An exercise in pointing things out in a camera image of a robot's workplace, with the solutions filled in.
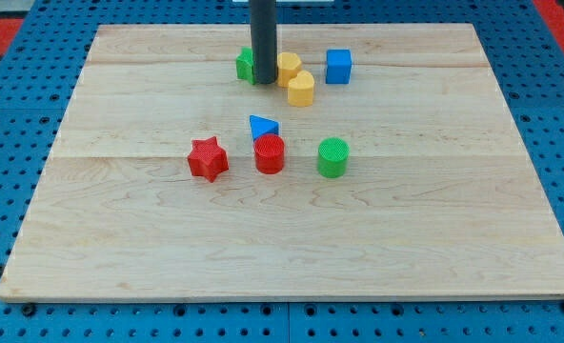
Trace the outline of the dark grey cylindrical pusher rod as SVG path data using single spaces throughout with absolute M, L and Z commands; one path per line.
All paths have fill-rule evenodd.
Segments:
M 249 10 L 255 81 L 271 84 L 277 78 L 276 1 L 250 0 Z

